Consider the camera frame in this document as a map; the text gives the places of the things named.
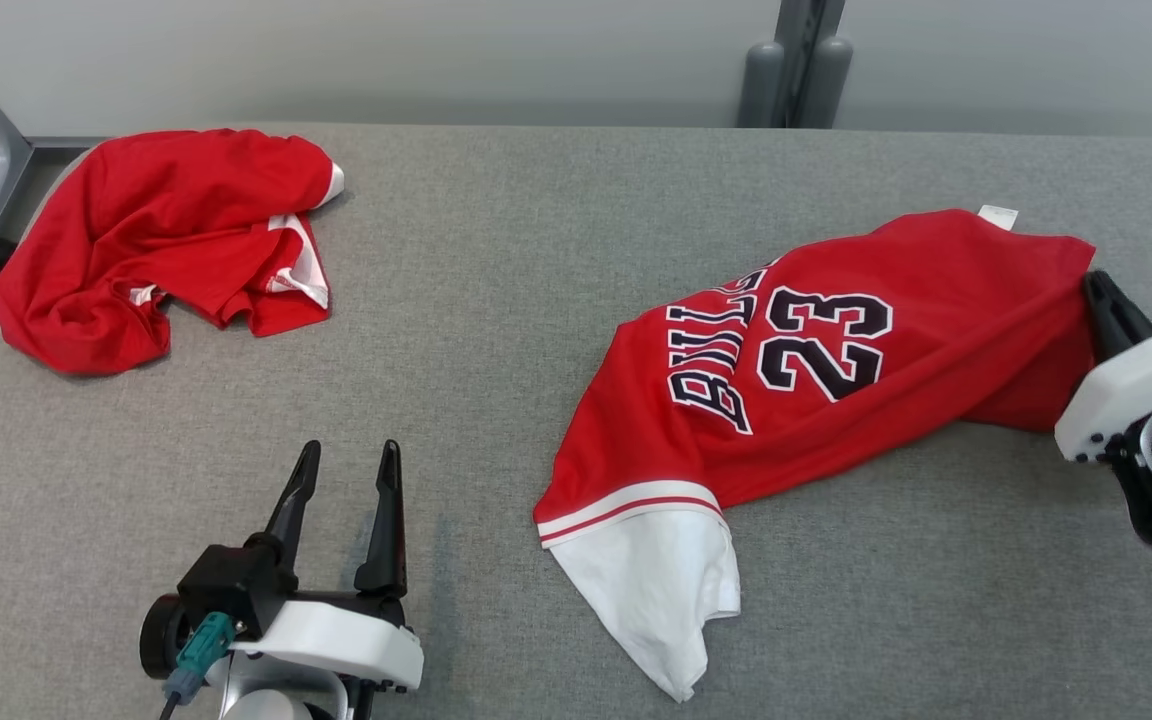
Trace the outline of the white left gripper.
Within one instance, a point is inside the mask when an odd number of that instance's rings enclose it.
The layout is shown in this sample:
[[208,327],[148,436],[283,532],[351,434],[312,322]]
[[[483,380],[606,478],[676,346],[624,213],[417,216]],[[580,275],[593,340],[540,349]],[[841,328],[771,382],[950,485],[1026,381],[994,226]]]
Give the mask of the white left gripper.
[[[293,573],[308,501],[314,497],[321,444],[311,439],[285,483],[264,537],[278,550],[278,566]],[[388,439],[376,478],[378,506],[367,555],[355,588],[367,597],[401,600],[407,593],[401,447]],[[355,687],[406,692],[420,687],[425,655],[407,626],[324,600],[288,600],[255,641],[236,612],[187,614],[174,594],[156,600],[141,628],[141,667],[166,682],[174,670],[227,694],[316,691],[346,694]]]

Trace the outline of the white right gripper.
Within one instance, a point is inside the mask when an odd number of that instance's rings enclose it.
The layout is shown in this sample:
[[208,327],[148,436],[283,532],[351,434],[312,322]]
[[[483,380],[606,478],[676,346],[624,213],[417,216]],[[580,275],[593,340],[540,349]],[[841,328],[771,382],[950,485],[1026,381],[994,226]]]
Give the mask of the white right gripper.
[[1134,532],[1152,547],[1152,320],[1105,270],[1084,275],[1096,366],[1055,425],[1061,455],[1111,468]]

